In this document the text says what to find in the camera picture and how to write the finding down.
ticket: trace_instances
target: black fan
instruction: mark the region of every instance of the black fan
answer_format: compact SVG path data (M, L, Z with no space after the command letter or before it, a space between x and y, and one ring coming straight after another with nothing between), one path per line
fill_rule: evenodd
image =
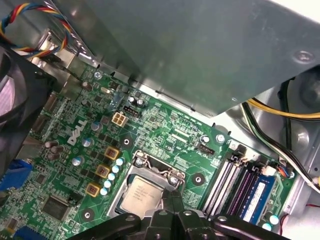
M18 154L56 79L0 44L0 176Z

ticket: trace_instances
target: green circuit board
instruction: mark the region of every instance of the green circuit board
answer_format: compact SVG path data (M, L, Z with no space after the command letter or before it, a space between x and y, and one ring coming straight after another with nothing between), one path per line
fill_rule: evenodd
M99 72L102 77L95 77ZM57 140L64 150L57 159L48 159L51 151L44 146L33 158L33 170L23 187L11 190L10 196L0 209L1 233L10 239L12 233L22 226L28 226L47 239L64 240L86 229L101 224L109 217L107 210L130 167L133 154L142 150L185 173L183 203L186 208L201 209L206 193L213 183L213 176L228 152L231 138L214 127L201 123L174 107L159 101L139 90L87 66L81 79L92 86L83 89L76 100L56 94L52 109L44 109L40 115L37 131L30 136L43 143ZM134 113L124 111L129 97L143 101L143 107L132 106ZM121 127L112 122L116 112L128 117ZM102 128L91 129L91 124L100 122ZM82 127L75 144L70 144L73 131ZM217 141L222 135L223 142ZM205 145L214 151L206 154L197 148L201 136L208 136ZM90 138L91 145L83 146L82 140ZM108 146L119 150L124 159L120 173L106 196L92 197L85 193L89 183L103 185L104 178L95 174L97 166L112 167L115 161L105 156ZM74 166L72 160L82 156L84 161ZM193 176L201 174L204 182L195 184ZM289 194L293 179L277 175L276 187L271 193L268 208L279 214ZM67 201L71 193L82 196L81 203L68 207L58 219L48 214L46 203L51 196ZM87 209L93 213L90 219L84 217ZM14 229L8 229L8 221L17 221Z

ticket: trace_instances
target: cpu socket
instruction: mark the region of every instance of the cpu socket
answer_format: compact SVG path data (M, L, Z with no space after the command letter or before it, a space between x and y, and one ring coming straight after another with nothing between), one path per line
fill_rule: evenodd
M138 150L110 208L109 217L132 213L144 218L147 210L161 207L164 189L183 192L185 173Z

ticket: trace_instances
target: integrated circuit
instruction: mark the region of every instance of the integrated circuit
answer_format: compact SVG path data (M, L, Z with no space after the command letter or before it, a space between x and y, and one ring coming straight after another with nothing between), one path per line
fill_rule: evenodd
M55 196L49 196L41 211L58 221L63 221L68 215L69 210L70 208L67 203L61 201Z
M143 218L147 210L157 207L162 192L163 188L140 176L135 176L120 208L127 213L133 213Z
M35 180L35 181L36 181L38 184L43 184L44 181L45 181L45 178L46 178L45 175L39 174L39 175L36 177L36 180Z

